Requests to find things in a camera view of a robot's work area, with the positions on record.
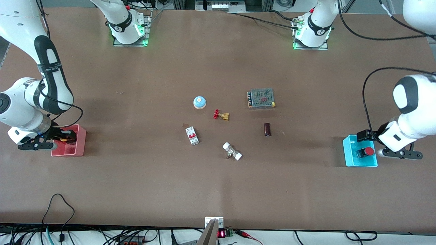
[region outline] table surface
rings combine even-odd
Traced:
[[[368,127],[365,77],[383,66],[434,71],[426,39],[368,41],[337,18],[329,51],[296,51],[286,28],[219,11],[165,11],[148,47],[114,48],[98,9],[48,12],[85,111],[85,155],[19,151],[0,125],[0,222],[40,222],[50,197],[62,193],[76,209],[71,223],[201,227],[205,216],[224,216],[236,228],[436,232],[436,137],[417,142],[420,161],[378,158],[377,168],[347,168],[341,159],[342,139]],[[285,24],[272,13],[250,15]],[[373,37],[413,34],[386,15],[345,19]],[[383,71],[368,82],[375,127],[399,115],[391,92],[406,74]],[[0,91],[25,76],[40,77],[12,46]],[[264,87],[274,89],[277,107],[248,110],[246,92]],[[203,110],[192,105],[198,95],[207,99]],[[214,120],[215,109],[230,120]],[[77,116],[71,109],[58,123]],[[240,161],[225,158],[225,142],[241,151]],[[57,198],[46,222],[64,223],[70,212]]]

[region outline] black strap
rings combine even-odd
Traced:
[[[51,63],[48,65],[38,65],[38,70],[41,73],[53,73],[55,71],[59,71],[59,68],[62,67],[62,64],[60,62],[57,63]]]
[[[322,27],[315,25],[315,23],[313,23],[313,21],[312,21],[312,15],[310,15],[308,18],[308,24],[309,24],[309,27],[315,32],[315,35],[317,35],[317,36],[324,35],[324,33],[326,33],[331,27],[331,25],[329,25],[328,27],[322,28]]]
[[[132,23],[132,13],[127,11],[129,13],[129,15],[127,16],[127,19],[125,21],[123,21],[122,23],[119,24],[114,24],[114,23],[109,23],[109,25],[112,27],[112,29],[114,29],[116,32],[124,32],[124,30],[126,29],[126,27],[128,27],[130,25],[130,23]]]

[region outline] brown capacitor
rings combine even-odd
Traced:
[[[268,122],[263,124],[263,131],[264,131],[266,137],[271,136],[271,128],[270,128]]]

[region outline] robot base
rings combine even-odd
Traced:
[[[143,18],[140,18],[140,25],[136,26],[136,30],[140,35],[144,34],[140,37],[136,42],[131,44],[122,44],[118,42],[115,38],[113,39],[114,47],[147,47],[148,46],[148,38],[150,36],[150,25],[151,25],[151,15],[144,16],[143,13],[140,13]]]
[[[52,157],[81,157],[85,150],[85,138],[86,130],[79,124],[74,124],[63,130],[73,130],[76,133],[76,142],[74,144],[67,144],[60,140],[54,140],[54,143],[58,146],[55,150],[51,151]]]
[[[347,167],[377,167],[377,158],[375,154],[366,157],[358,157],[360,149],[371,147],[374,149],[374,142],[364,140],[357,142],[356,135],[349,135],[342,141],[344,146],[345,164]]]
[[[299,16],[297,19],[295,19],[296,22],[291,21],[291,26],[295,26],[295,27],[301,28],[301,26],[302,26],[302,24],[301,24],[302,18],[303,18],[303,16]],[[311,47],[308,47],[308,46],[304,45],[300,40],[295,38],[299,34],[300,34],[300,30],[292,29],[292,47],[293,47],[294,50],[323,50],[323,51],[327,51],[328,50],[327,40],[325,40],[324,43],[321,46],[316,47],[316,48],[311,48]]]

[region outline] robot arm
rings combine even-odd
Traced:
[[[0,122],[12,127],[9,136],[22,145],[52,127],[53,122],[40,109],[61,114],[70,106],[57,101],[73,104],[74,99],[35,1],[0,0],[0,36],[32,57],[42,76],[42,82],[21,78],[0,93]]]
[[[144,14],[126,9],[121,0],[90,0],[105,15],[112,36],[122,44],[132,44],[145,35]]]
[[[318,0],[310,12],[298,17],[297,27],[300,29],[295,38],[310,48],[321,46],[328,38],[338,14],[337,0]]]
[[[402,113],[378,136],[394,152],[417,139],[436,134],[436,76],[408,75],[394,87],[395,104]]]
[[[42,91],[55,100],[73,103],[73,95],[67,85],[58,52],[42,27],[36,2],[0,0],[0,36],[26,52],[38,65],[43,84],[34,81],[26,86],[25,101],[56,115],[67,111],[69,105],[50,100],[40,93]],[[10,94],[13,88],[14,86],[4,93]]]

